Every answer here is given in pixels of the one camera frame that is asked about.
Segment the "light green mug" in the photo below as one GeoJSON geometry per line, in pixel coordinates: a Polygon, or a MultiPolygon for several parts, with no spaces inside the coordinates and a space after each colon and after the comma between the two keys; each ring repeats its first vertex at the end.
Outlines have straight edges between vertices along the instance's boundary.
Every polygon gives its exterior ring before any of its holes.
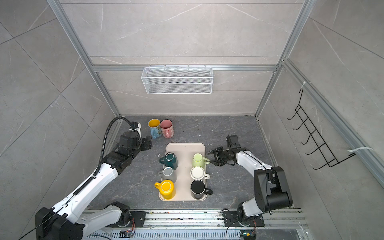
{"type": "Polygon", "coordinates": [[[210,160],[205,158],[202,154],[196,153],[193,156],[193,167],[201,167],[203,169],[206,168],[206,165],[210,163],[210,160]]]}

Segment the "blue mug yellow inside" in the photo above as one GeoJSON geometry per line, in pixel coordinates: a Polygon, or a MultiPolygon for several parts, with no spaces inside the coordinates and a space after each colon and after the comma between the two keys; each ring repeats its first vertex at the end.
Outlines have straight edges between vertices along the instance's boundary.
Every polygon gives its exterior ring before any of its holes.
{"type": "Polygon", "coordinates": [[[151,119],[148,122],[148,126],[150,128],[150,134],[153,139],[159,138],[163,135],[160,124],[161,124],[161,121],[159,119],[151,119]]]}

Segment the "pink ghost print mug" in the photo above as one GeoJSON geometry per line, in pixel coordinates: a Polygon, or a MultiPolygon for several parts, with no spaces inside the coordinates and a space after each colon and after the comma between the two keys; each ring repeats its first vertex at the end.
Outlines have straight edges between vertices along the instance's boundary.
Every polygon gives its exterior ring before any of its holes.
{"type": "Polygon", "coordinates": [[[174,136],[174,127],[171,120],[163,120],[160,123],[162,135],[166,139],[170,139],[174,136]]]}

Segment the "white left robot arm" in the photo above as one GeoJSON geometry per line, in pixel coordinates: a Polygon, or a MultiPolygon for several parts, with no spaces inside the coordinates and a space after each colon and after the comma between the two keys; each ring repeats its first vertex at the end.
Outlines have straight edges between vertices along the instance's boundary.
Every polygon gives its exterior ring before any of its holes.
{"type": "Polygon", "coordinates": [[[120,202],[113,202],[102,210],[84,215],[84,210],[94,198],[117,178],[141,152],[153,147],[152,137],[142,137],[141,124],[130,122],[125,117],[116,117],[109,123],[99,159],[94,172],[67,197],[50,209],[41,208],[35,215],[33,229],[38,240],[82,240],[90,234],[107,227],[134,225],[130,208],[120,202]],[[105,153],[106,141],[112,125],[122,120],[129,125],[112,151],[105,153]]]}

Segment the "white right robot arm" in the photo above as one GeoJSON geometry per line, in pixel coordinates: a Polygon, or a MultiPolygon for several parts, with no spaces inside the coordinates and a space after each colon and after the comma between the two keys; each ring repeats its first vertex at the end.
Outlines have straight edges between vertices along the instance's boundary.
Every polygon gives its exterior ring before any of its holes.
{"type": "Polygon", "coordinates": [[[293,198],[283,168],[262,162],[247,148],[216,148],[208,153],[214,156],[211,163],[223,166],[229,161],[242,166],[254,177],[254,197],[240,203],[237,221],[245,224],[250,218],[293,205],[293,198]]]}

